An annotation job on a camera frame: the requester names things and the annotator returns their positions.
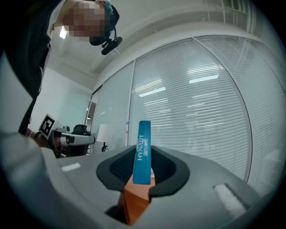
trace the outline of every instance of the white wall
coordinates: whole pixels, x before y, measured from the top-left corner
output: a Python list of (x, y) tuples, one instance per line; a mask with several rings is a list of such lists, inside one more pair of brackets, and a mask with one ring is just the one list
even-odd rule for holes
[(205, 35), (233, 35), (260, 40), (256, 36), (248, 34), (238, 27), (219, 22), (194, 22), (177, 25), (143, 38), (128, 48), (100, 73), (96, 79), (94, 89), (101, 86), (105, 80), (122, 67), (149, 51), (174, 41)]
[(48, 68), (52, 69), (59, 74), (65, 76), (66, 78), (72, 80), (73, 82), (84, 86), (92, 90), (95, 85), (94, 78), (97, 77), (96, 73), (93, 73), (93, 77), (87, 75), (85, 72), (79, 72), (77, 69), (89, 69), (89, 67), (84, 64), (80, 64), (80, 61), (75, 61), (73, 58), (70, 58), (68, 55), (65, 55), (64, 58), (55, 58), (55, 55), (51, 55), (48, 61)]
[(92, 91), (70, 79), (46, 68), (42, 90), (32, 112), (28, 128), (38, 131), (46, 114), (73, 130), (77, 124), (84, 124), (86, 108)]

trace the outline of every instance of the headset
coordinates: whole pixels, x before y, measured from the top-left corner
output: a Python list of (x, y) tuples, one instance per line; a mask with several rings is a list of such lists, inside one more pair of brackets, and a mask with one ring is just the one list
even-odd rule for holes
[[(121, 37), (117, 37), (116, 28), (115, 28), (115, 26), (116, 26), (116, 24), (120, 18), (119, 13), (114, 6), (112, 6), (112, 9), (113, 9), (113, 14), (110, 15), (109, 12), (106, 12), (107, 17), (110, 17), (110, 18), (107, 18), (106, 20), (110, 21), (110, 24), (105, 26), (104, 37), (96, 37), (96, 38), (91, 37), (91, 38), (89, 38), (89, 42), (91, 45), (93, 45), (93, 46), (101, 45), (102, 55), (107, 55), (113, 49), (115, 49), (118, 45), (120, 45), (120, 43), (123, 41), (123, 39)], [(109, 38), (112, 30), (114, 30), (114, 40)]]

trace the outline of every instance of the gray plastic surface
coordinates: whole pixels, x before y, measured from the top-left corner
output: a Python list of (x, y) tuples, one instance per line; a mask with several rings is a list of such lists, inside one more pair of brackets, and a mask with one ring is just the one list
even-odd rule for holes
[(18, 132), (32, 101), (32, 97), (19, 81), (3, 50), (0, 56), (0, 131)]
[(230, 223), (232, 218), (213, 189), (222, 183), (228, 184), (248, 206), (259, 200), (250, 186), (219, 164), (176, 150), (158, 148), (183, 160), (189, 167), (190, 177), (176, 194), (153, 198), (135, 226), (212, 229)]
[[(133, 227), (169, 229), (179, 226), (179, 228), (208, 229), (228, 224), (232, 222), (232, 217), (213, 189), (214, 186), (222, 183), (227, 183), (243, 203), (250, 207), (259, 200), (259, 196), (250, 186), (219, 164), (179, 151), (158, 148), (186, 162), (190, 177), (176, 194), (153, 198), (147, 210)], [(98, 183), (92, 184), (95, 182), (93, 179), (96, 165), (124, 149), (126, 147), (90, 156), (62, 158), (58, 161), (61, 166), (80, 163), (79, 169), (66, 173), (67, 177), (87, 200), (97, 205), (99, 209), (105, 210), (116, 203), (116, 198), (112, 192), (102, 191), (103, 187), (97, 186)]]
[[(131, 147), (90, 156), (56, 159), (47, 148), (19, 134), (0, 136), (1, 166), (22, 204), (45, 224), (57, 228), (130, 228), (104, 212), (118, 203), (120, 193), (107, 190), (96, 176), (103, 160)], [(132, 228), (212, 229), (245, 225), (261, 206), (259, 196), (244, 181), (217, 163), (159, 147), (183, 160), (189, 167), (188, 182), (175, 194), (153, 198)], [(63, 172), (61, 167), (79, 163)], [(236, 221), (227, 212), (213, 186), (226, 183), (250, 209)]]

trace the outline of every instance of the glass wall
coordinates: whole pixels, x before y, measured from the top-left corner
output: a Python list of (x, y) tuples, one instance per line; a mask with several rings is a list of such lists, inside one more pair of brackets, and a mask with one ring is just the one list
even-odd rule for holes
[(253, 144), (248, 183), (263, 196), (277, 185), (285, 160), (286, 98), (270, 67), (274, 65), (262, 57), (271, 55), (259, 44), (255, 49), (240, 38), (206, 36), (198, 40), (221, 61), (243, 96)]
[[(264, 196), (277, 186), (286, 157), (285, 85), (285, 66), (261, 42), (190, 38), (110, 77), (92, 134), (108, 124), (110, 150), (133, 145), (139, 121), (150, 120), (152, 145), (213, 160)], [(93, 153), (102, 146), (97, 141)]]
[[(109, 150), (125, 145), (133, 67), (132, 62), (104, 82), (97, 103), (92, 134), (97, 138), (100, 125), (108, 124), (112, 139), (106, 143)], [(103, 142), (96, 141), (92, 153), (101, 153), (102, 146)]]
[(88, 108), (88, 116), (86, 117), (86, 122), (85, 125), (87, 126), (87, 131), (91, 131), (91, 127), (93, 124), (93, 118), (94, 118), (94, 114), (95, 114), (95, 108), (97, 106), (97, 102), (100, 96), (100, 92), (101, 92), (101, 88), (100, 87), (92, 96), (90, 104), (89, 104), (89, 108)]
[(140, 120), (151, 144), (205, 157), (244, 179), (251, 154), (247, 112), (223, 65), (196, 41), (156, 50), (136, 61), (128, 144)]

